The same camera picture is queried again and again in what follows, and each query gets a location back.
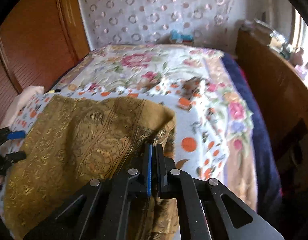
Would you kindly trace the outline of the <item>pink figurine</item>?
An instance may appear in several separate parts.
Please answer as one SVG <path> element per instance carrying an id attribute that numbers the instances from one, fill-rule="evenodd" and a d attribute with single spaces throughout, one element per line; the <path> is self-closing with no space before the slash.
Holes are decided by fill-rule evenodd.
<path id="1" fill-rule="evenodd" d="M 304 63 L 303 55 L 304 55 L 304 49 L 297 48 L 297 50 L 291 55 L 290 63 L 293 66 L 302 66 Z"/>

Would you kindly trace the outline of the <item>wooden wardrobe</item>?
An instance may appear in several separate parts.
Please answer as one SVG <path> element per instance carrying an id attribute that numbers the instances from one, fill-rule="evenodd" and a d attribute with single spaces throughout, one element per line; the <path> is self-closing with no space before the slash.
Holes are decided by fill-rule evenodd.
<path id="1" fill-rule="evenodd" d="M 0 124 L 25 88 L 50 90 L 88 52 L 78 0 L 19 0 L 0 26 Z"/>

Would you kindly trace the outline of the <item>window with wooden frame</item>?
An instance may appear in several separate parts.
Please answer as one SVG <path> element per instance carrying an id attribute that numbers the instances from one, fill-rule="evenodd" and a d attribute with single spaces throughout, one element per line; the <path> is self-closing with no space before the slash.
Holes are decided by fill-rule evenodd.
<path id="1" fill-rule="evenodd" d="M 293 27 L 291 31 L 291 41 L 294 51 L 300 48 L 304 50 L 303 62 L 308 63 L 308 26 L 303 20 L 298 10 L 293 11 Z"/>

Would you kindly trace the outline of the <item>navy blue blanket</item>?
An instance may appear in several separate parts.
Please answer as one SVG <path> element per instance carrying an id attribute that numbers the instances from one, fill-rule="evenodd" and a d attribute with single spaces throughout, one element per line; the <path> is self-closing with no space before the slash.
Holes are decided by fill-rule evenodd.
<path id="1" fill-rule="evenodd" d="M 267 127 L 257 101 L 239 65 L 229 53 L 224 55 L 222 62 L 234 82 L 234 86 L 247 102 L 248 108 L 253 112 L 254 129 L 252 139 L 258 182 L 258 209 L 261 211 L 266 208 L 273 209 L 281 204 L 282 194 L 281 181 L 274 161 Z"/>

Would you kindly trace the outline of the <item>wooden low cabinet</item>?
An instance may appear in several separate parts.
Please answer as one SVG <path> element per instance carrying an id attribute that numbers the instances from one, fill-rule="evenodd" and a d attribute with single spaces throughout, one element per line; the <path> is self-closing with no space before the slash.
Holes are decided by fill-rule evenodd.
<path id="1" fill-rule="evenodd" d="M 247 31 L 238 31 L 235 52 L 265 120 L 278 167 L 286 168 L 286 160 L 295 182 L 308 183 L 308 86 L 288 61 Z"/>

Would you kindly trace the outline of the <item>brown gold patterned garment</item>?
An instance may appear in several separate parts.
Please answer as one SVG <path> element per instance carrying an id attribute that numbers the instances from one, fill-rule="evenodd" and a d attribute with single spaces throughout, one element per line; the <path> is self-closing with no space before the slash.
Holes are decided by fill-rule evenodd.
<path id="1" fill-rule="evenodd" d="M 23 239 L 91 179 L 110 179 L 141 160 L 144 143 L 172 146 L 175 125 L 174 111 L 150 100 L 54 96 L 23 142 L 26 159 L 8 175 L 6 227 Z"/>

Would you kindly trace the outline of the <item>circle patterned sheer curtain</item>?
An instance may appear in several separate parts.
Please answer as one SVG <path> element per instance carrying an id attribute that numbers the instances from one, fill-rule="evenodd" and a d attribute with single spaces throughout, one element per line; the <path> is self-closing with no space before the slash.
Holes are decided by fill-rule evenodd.
<path id="1" fill-rule="evenodd" d="M 235 0 L 79 0 L 91 49 L 107 44 L 164 44 L 170 32 L 194 46 L 230 50 Z"/>

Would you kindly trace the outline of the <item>stack of papers and boxes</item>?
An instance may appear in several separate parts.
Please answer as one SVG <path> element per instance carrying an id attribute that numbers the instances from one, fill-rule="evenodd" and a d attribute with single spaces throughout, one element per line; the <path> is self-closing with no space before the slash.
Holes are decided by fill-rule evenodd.
<path id="1" fill-rule="evenodd" d="M 287 44 L 287 39 L 284 35 L 258 19 L 253 19 L 252 21 L 244 20 L 241 29 L 249 32 L 261 44 L 277 52 L 281 52 Z"/>

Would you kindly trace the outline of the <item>floral bed blanket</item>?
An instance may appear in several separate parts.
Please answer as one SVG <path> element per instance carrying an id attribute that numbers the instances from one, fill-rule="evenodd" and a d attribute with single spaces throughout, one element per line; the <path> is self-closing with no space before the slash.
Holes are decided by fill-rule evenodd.
<path id="1" fill-rule="evenodd" d="M 176 115 L 176 167 L 217 178 L 249 207 L 258 202 L 253 113 L 234 87 L 224 53 L 184 45 L 105 46 L 60 81 L 61 92 L 86 98 L 134 96 Z"/>

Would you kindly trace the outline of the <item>orange print white sheet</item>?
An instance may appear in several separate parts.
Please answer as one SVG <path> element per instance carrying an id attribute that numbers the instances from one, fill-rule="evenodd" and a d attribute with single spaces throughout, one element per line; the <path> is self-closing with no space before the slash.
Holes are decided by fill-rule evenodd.
<path id="1" fill-rule="evenodd" d="M 1 154 L 27 155 L 8 169 L 4 183 L 31 191 L 65 180 L 76 187 L 105 180 L 132 163 L 145 143 L 161 144 L 176 167 L 194 178 L 223 179 L 229 150 L 201 111 L 205 99 L 188 100 L 180 90 L 33 95 L 11 125 L 27 137 L 0 147 Z"/>

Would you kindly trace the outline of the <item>blue bag on box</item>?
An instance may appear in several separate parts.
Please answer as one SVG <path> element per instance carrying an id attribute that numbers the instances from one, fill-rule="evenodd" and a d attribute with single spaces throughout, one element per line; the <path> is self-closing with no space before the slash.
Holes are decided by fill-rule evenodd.
<path id="1" fill-rule="evenodd" d="M 170 40 L 170 43 L 173 43 L 173 44 L 185 44 L 187 46 L 193 46 L 194 44 L 193 35 L 183 34 L 176 30 L 172 30 L 170 32 L 169 40 Z"/>

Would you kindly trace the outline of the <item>beige pillow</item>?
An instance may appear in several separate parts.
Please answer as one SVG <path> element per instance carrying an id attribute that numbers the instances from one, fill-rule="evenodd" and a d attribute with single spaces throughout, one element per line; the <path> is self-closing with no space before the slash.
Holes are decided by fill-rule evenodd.
<path id="1" fill-rule="evenodd" d="M 36 94 L 44 94 L 43 86 L 29 86 L 21 94 L 16 96 L 8 107 L 0 128 L 10 127 L 18 116 L 18 113 L 27 105 Z"/>

